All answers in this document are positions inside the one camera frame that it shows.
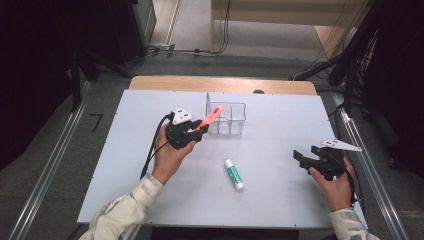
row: red marker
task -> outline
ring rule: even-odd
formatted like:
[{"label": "red marker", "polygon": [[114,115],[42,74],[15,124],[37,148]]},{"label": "red marker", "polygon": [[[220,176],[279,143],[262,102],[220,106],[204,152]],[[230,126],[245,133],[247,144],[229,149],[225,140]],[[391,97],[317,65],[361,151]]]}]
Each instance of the red marker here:
[{"label": "red marker", "polygon": [[201,127],[205,126],[206,124],[211,124],[213,121],[219,116],[219,114],[224,111],[224,107],[221,105],[218,105],[209,115],[203,119],[203,121],[200,123],[200,125],[194,129],[194,130],[200,130]]}]

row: clear container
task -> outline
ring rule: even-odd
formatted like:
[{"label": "clear container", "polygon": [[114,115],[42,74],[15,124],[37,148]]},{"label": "clear container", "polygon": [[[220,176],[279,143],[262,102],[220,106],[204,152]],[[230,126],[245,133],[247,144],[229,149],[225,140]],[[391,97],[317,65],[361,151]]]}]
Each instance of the clear container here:
[{"label": "clear container", "polygon": [[222,113],[209,126],[209,134],[242,134],[246,121],[246,104],[233,102],[210,102],[206,104],[206,116],[216,106],[224,107]]}]

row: hand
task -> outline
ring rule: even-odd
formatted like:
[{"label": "hand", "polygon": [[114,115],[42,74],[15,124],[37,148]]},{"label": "hand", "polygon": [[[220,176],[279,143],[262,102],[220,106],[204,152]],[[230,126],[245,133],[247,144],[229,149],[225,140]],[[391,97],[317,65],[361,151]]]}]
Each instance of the hand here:
[{"label": "hand", "polygon": [[193,151],[196,144],[195,141],[192,141],[186,147],[177,150],[167,143],[159,149],[168,141],[165,136],[166,126],[162,126],[159,130],[155,143],[155,164],[152,171],[152,176],[163,185],[177,172],[185,156]]},{"label": "hand", "polygon": [[[344,164],[347,171],[350,175],[353,176],[354,170],[350,162],[345,158]],[[350,195],[351,189],[349,180],[347,179],[347,174],[343,173],[337,177],[336,180],[327,181],[321,176],[315,168],[309,168],[309,173],[314,178],[314,180],[321,187],[321,190],[324,195],[324,199],[327,202],[330,211],[335,212],[343,208],[349,208],[350,206]]]}]

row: glue stick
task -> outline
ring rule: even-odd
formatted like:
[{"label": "glue stick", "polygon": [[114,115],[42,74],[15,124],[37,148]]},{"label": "glue stick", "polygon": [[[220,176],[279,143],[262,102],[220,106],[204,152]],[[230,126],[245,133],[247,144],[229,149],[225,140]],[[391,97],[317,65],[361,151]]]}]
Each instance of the glue stick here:
[{"label": "glue stick", "polygon": [[242,190],[244,188],[244,183],[241,180],[241,177],[238,174],[237,169],[233,164],[233,161],[231,161],[231,159],[225,160],[224,166],[225,166],[225,169],[227,169],[227,172],[231,178],[231,181],[233,181],[234,187],[237,189],[237,191]]}]

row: person's left hand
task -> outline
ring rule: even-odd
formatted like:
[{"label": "person's left hand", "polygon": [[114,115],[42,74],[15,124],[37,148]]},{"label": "person's left hand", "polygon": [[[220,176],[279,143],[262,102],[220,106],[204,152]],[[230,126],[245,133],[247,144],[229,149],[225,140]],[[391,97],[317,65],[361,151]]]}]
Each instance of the person's left hand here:
[{"label": "person's left hand", "polygon": [[168,141],[165,136],[166,126],[167,124],[162,126],[159,130],[158,138],[155,143],[155,164],[152,171],[152,176],[163,185],[165,185],[177,172],[184,158],[193,151],[194,145],[196,144],[195,141],[192,141],[179,150],[173,148],[170,144],[166,144],[159,149]]}]

